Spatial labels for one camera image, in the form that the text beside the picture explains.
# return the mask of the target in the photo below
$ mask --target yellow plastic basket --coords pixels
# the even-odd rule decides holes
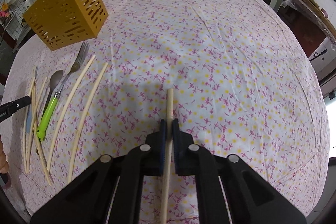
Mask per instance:
[[[52,51],[97,37],[107,16],[102,0],[37,0],[23,14]]]

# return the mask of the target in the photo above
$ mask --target green utensil handle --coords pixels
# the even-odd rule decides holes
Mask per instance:
[[[44,140],[45,138],[47,127],[58,102],[58,96],[59,94],[55,93],[55,96],[49,102],[48,107],[42,116],[40,125],[37,128],[37,136],[40,140]]]

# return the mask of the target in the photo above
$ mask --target pink flower pattern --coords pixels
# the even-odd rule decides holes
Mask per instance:
[[[181,130],[213,154],[239,155],[304,215],[319,200],[326,178],[329,126],[316,74],[289,28],[261,0],[104,0],[109,17],[96,55],[79,85],[55,146],[45,181],[33,144],[31,172],[21,157],[24,110],[0,125],[13,187],[36,211],[66,186],[74,133],[88,94],[108,62],[80,138],[74,177],[101,154],[125,155],[158,130],[166,90],[174,88],[174,116]],[[19,51],[4,101],[24,96],[32,69],[43,79],[68,73],[80,43],[51,52],[37,36]],[[67,81],[51,119],[51,134],[80,72]],[[140,223],[158,223],[162,179],[145,177]],[[168,223],[198,223],[194,177],[173,172]]]

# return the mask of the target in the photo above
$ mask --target metal fork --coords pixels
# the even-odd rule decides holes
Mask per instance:
[[[45,113],[42,116],[40,125],[39,125],[39,127],[37,129],[37,133],[36,133],[36,135],[39,137],[40,141],[44,140],[44,138],[45,138],[47,127],[49,125],[51,116],[53,115],[53,112],[54,112],[55,107],[57,105],[58,98],[59,98],[59,96],[60,96],[60,94],[63,90],[65,82],[68,80],[70,74],[72,74],[72,73],[74,73],[74,72],[76,72],[80,69],[80,67],[83,64],[84,59],[87,55],[88,50],[89,50],[89,44],[86,43],[86,42],[83,42],[82,46],[79,50],[79,53],[77,55],[77,58],[76,58],[75,62],[73,63],[73,65],[70,69],[70,72],[66,75],[65,79],[62,82],[62,85],[59,89],[59,92],[55,92],[54,97],[50,100],[50,102],[48,104],[48,107],[47,107]]]
[[[80,67],[82,66],[84,60],[85,60],[85,57],[87,55],[87,52],[89,50],[89,44],[86,43],[86,42],[83,42],[82,45],[81,45],[81,48],[79,49],[79,53],[77,55],[77,58],[75,60],[75,62],[73,63],[71,69],[70,69],[70,72],[66,75],[66,77],[64,78],[63,82],[62,82],[62,85],[59,89],[59,92],[58,95],[61,94],[63,88],[64,88],[64,85],[65,85],[65,82],[68,80],[70,74],[78,71],[80,69]]]

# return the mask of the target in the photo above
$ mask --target floral tablecloth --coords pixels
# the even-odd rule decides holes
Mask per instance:
[[[95,54],[58,135],[48,186],[33,144],[24,174],[24,110],[0,125],[13,187],[35,212],[67,184],[70,150],[88,93],[103,63],[109,66],[85,120],[74,177],[101,154],[125,155],[158,130],[166,90],[174,88],[181,130],[215,155],[238,154],[308,215],[325,183],[329,126],[316,74],[293,33],[261,0],[104,0],[109,17],[88,40]],[[80,43],[51,52],[37,36],[19,51],[3,103],[28,93],[37,65],[37,90],[56,70],[68,73]],[[70,76],[42,143],[45,155]],[[145,177],[140,223],[158,223],[161,179]],[[198,223],[193,177],[172,173],[169,223]]]

